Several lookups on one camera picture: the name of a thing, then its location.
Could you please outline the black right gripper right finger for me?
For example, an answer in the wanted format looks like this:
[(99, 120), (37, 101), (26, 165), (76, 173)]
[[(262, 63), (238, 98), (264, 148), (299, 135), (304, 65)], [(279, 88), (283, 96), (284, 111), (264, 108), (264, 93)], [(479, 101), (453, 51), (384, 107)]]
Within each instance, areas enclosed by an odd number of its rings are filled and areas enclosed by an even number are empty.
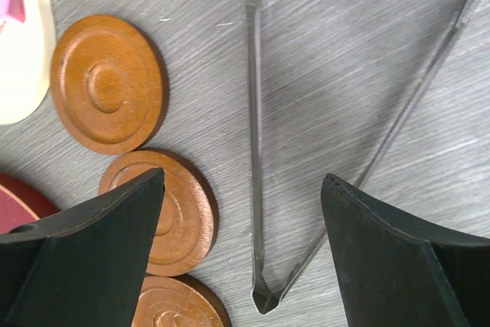
[(322, 212), (350, 326), (487, 326), (489, 241), (425, 221), (336, 175)]

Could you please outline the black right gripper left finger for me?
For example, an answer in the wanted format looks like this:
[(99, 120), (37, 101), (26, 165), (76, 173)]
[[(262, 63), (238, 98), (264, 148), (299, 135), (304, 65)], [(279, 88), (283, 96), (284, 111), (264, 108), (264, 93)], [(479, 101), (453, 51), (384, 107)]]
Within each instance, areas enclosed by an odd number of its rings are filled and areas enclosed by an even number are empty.
[(1, 237), (3, 326), (129, 326), (164, 197), (152, 168)]

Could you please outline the metal serving tongs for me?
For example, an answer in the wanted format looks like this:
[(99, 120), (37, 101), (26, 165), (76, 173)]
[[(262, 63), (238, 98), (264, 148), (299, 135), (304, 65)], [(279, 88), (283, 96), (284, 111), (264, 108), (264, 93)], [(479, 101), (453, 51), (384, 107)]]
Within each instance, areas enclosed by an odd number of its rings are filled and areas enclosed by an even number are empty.
[[(250, 203), (251, 203), (251, 237), (253, 243), (252, 264), (252, 291), (251, 298), (257, 312), (268, 315), (276, 310), (284, 300), (287, 293), (301, 277), (315, 255), (325, 243), (327, 230), (322, 228), (314, 240), (310, 243), (302, 259), (292, 268), (284, 287), (274, 293), (267, 286), (263, 278), (265, 261), (265, 248), (263, 241), (263, 160), (262, 160), (262, 78), (261, 78), (261, 50), (260, 50), (260, 7), (262, 0), (244, 1), (244, 21), (246, 24), (247, 43), (247, 79), (248, 79), (248, 101), (250, 121)], [(462, 8), (457, 11), (446, 29), (443, 39), (434, 51), (425, 71), (418, 78), (416, 86), (410, 98), (406, 101), (403, 109), (397, 115), (390, 130), (382, 140), (379, 148), (361, 172), (354, 185), (362, 188), (379, 166), (384, 156), (399, 136), (419, 102), (425, 96), (430, 84), (438, 74), (446, 59), (451, 54), (460, 36), (466, 29), (471, 17), (479, 11), (485, 0), (465, 0)]]

